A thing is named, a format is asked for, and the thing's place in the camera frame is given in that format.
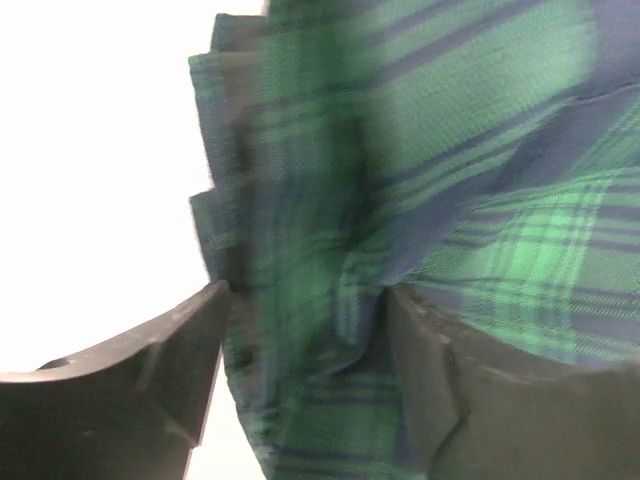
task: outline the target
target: bright overexposed area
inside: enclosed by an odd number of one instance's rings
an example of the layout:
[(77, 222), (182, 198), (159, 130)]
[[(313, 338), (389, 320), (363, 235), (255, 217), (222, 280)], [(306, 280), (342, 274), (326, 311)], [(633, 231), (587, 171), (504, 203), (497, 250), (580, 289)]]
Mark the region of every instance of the bright overexposed area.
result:
[[(207, 283), (187, 57), (261, 0), (0, 5), (0, 371), (140, 324)], [(220, 374), (188, 480), (263, 478)]]

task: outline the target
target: black object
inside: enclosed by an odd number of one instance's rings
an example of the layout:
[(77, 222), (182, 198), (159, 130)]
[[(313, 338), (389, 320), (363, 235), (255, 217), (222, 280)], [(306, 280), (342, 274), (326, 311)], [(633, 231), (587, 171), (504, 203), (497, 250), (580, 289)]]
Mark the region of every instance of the black object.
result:
[(226, 283), (104, 343), (0, 375), (0, 479), (182, 480), (201, 439)]
[(429, 480), (640, 479), (640, 362), (588, 370), (391, 289), (388, 325)]

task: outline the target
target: dark gray surface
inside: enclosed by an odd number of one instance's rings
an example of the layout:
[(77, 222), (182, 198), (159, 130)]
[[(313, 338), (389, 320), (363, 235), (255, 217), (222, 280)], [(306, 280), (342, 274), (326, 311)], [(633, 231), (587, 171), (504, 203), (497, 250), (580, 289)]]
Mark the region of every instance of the dark gray surface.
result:
[(640, 478), (640, 364), (588, 370), (506, 345), (408, 287), (388, 324), (429, 480)]
[(230, 293), (173, 310), (39, 371), (0, 375), (2, 480), (181, 480), (201, 440)]

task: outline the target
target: navy and green tartan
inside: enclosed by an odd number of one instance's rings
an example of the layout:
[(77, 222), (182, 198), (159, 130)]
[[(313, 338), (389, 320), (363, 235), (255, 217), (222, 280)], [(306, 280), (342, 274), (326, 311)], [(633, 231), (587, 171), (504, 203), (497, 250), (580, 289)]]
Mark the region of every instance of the navy and green tartan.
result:
[[(213, 279), (250, 252), (255, 365), (236, 361), (246, 325), (225, 359), (269, 478), (424, 478), (389, 285), (561, 362), (640, 353), (638, 25), (636, 0), (272, 0), (268, 21), (217, 18), (190, 59), (215, 181), (192, 205)], [(247, 52), (251, 195), (221, 68)]]

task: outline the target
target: white background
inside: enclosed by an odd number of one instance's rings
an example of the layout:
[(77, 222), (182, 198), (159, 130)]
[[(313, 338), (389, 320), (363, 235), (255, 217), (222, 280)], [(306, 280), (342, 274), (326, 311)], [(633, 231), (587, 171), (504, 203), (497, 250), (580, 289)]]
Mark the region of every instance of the white background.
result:
[[(187, 57), (262, 1), (0, 3), (0, 371), (28, 371), (207, 282), (210, 188)], [(188, 480), (263, 478), (219, 378)]]

